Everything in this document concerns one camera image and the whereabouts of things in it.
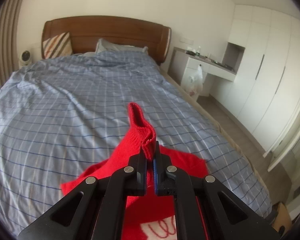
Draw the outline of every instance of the red sweater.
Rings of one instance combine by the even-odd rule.
[[[61,189],[64,195],[89,176],[102,179],[127,166],[129,157],[139,153],[140,145],[147,160],[149,162],[153,160],[156,143],[154,128],[146,121],[138,104],[129,103],[128,113],[130,129],[113,151],[111,157],[90,166],[76,180],[62,184]],[[195,155],[167,149],[163,146],[160,146],[160,152],[170,156],[172,164],[185,170],[189,175],[203,178],[208,174],[205,161]],[[151,168],[147,171],[146,195],[127,198],[122,239],[177,239],[173,197],[155,196],[154,177]]]

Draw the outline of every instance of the blue plaid duvet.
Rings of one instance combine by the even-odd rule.
[[[60,183],[107,159],[138,103],[159,143],[204,158],[209,171],[260,216],[266,188],[248,163],[160,75],[142,52],[41,60],[0,90],[0,219],[15,236],[61,197]]]

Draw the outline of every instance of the wall outlet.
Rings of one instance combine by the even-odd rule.
[[[185,37],[180,37],[180,42],[183,42],[183,43],[186,43],[186,44],[189,44],[189,45],[193,45],[193,40],[187,39]]]

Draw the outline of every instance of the striped pillow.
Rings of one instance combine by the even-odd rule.
[[[56,58],[72,54],[70,33],[61,33],[42,43],[44,58]]]

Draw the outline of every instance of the white wardrobe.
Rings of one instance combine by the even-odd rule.
[[[211,90],[269,152],[300,109],[300,20],[254,6],[236,5],[229,42],[245,47],[234,82]]]

